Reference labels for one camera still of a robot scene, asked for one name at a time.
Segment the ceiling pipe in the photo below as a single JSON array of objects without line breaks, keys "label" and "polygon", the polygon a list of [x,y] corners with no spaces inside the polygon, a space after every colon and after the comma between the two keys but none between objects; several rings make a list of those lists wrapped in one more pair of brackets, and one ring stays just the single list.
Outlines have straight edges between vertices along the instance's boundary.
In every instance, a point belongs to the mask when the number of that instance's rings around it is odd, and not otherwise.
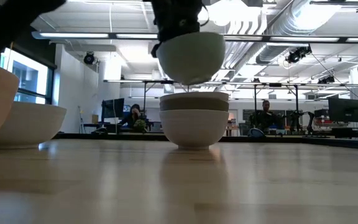
[{"label": "ceiling pipe", "polygon": [[[231,21],[230,22],[230,28],[227,34],[238,34],[238,32],[241,30],[242,22],[241,21]],[[225,65],[230,61],[232,58],[232,52],[235,51],[235,46],[237,43],[235,42],[226,42],[226,53],[224,56],[224,62],[223,62],[223,68],[228,68]]]},{"label": "ceiling pipe", "polygon": [[[242,27],[239,31],[240,35],[244,35],[246,31],[249,29],[249,21],[242,21],[240,22],[242,24]],[[239,52],[242,51],[246,43],[242,42],[233,42],[231,43],[231,48],[229,49],[229,56],[224,62],[225,68],[230,68],[230,65],[232,64],[233,60],[238,57]]]},{"label": "ceiling pipe", "polygon": [[[294,0],[282,13],[280,17],[267,29],[267,35],[310,35],[317,28],[327,22],[340,6],[316,6],[310,5],[310,0]],[[288,47],[267,46],[266,44],[254,44],[249,52],[258,52],[264,48],[256,57],[258,64],[273,62],[277,56],[282,54]],[[246,55],[245,63],[253,57]]]},{"label": "ceiling pipe", "polygon": [[[248,31],[247,34],[262,34],[263,32],[265,32],[266,27],[267,27],[267,15],[266,13],[262,10],[260,13],[260,21],[257,22],[257,24],[259,25],[258,27],[256,26],[256,31],[253,29],[253,27],[251,27],[251,29]],[[232,61],[232,63],[230,64],[230,68],[234,68],[239,61],[241,60],[241,57],[243,57],[245,55],[245,53],[249,50],[249,48],[252,46],[252,42],[248,42],[248,43],[241,43],[242,44],[242,49],[241,51],[237,54],[237,57],[234,58],[234,60]]]}]

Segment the exposed ceiling duct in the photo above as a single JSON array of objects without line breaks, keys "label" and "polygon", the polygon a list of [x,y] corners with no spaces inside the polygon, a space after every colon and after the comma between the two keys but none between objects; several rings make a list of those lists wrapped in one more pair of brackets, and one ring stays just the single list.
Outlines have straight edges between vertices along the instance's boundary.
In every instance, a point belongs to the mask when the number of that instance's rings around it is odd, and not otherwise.
[{"label": "exposed ceiling duct", "polygon": [[[267,26],[266,13],[261,7],[249,7],[240,0],[231,1],[232,7],[241,9],[238,20],[231,21],[228,34],[262,34]],[[234,68],[251,46],[250,43],[226,43],[224,68]]]},{"label": "exposed ceiling duct", "polygon": [[[267,29],[267,35],[310,35],[325,24],[341,7],[310,4],[311,0],[294,0],[290,7]],[[245,56],[245,63],[269,64],[287,50],[286,46],[254,44]]]}]

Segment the man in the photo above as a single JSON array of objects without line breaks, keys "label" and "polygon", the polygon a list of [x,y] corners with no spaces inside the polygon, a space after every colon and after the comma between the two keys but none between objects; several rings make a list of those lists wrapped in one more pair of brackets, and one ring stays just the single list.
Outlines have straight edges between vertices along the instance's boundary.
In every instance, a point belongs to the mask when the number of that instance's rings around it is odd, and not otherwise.
[{"label": "man", "polygon": [[268,133],[269,127],[273,124],[276,126],[282,126],[280,119],[277,115],[273,114],[273,112],[269,111],[270,102],[268,100],[264,100],[262,102],[263,111],[258,111],[256,115],[256,127],[261,131]]}]

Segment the blue object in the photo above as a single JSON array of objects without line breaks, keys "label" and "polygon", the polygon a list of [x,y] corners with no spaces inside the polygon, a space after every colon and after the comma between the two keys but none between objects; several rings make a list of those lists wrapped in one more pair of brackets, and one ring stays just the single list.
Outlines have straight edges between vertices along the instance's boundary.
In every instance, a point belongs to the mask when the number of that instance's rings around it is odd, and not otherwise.
[{"label": "blue object", "polygon": [[266,137],[265,136],[265,133],[257,128],[251,128],[249,131],[248,131],[248,137],[251,137],[251,138],[264,138]]}]

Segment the wooden tabletop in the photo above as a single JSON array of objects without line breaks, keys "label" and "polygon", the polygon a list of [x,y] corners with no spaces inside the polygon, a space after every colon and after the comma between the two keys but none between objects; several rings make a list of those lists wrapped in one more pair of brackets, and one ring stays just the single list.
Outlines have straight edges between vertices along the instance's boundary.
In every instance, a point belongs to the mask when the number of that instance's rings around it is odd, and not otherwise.
[{"label": "wooden tabletop", "polygon": [[58,140],[0,151],[0,223],[358,223],[358,150]]}]

